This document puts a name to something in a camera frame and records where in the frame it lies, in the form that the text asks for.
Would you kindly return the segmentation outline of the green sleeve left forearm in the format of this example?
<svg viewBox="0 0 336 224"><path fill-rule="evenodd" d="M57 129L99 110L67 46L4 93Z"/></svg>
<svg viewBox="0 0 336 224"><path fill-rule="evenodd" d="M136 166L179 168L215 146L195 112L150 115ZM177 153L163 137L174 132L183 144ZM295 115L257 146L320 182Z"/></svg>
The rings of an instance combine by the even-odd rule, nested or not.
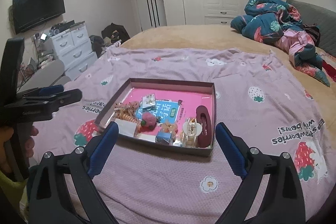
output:
<svg viewBox="0 0 336 224"><path fill-rule="evenodd" d="M18 213L21 219L25 220L25 216L22 213L20 202L26 186L27 180L24 181L13 181L8 178L4 172L1 171L1 189L3 190L9 203L12 205L14 210Z"/></svg>

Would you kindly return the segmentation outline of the left hand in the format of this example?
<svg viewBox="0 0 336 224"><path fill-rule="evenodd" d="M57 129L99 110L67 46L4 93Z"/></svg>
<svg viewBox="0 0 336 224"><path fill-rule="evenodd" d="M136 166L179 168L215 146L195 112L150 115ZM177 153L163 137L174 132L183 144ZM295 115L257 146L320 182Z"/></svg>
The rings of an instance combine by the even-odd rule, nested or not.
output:
<svg viewBox="0 0 336 224"><path fill-rule="evenodd" d="M18 133L19 130L16 127L1 127L1 172L5 175L11 174L13 171L9 161L9 154L5 148L5 143L9 142L11 144L14 155L16 152L19 153L19 159L22 158L22 155L25 155L27 158L34 155L35 142L33 136L37 136L39 131L35 126L31 126L30 129L29 137L26 138L24 144L21 144Z"/></svg>

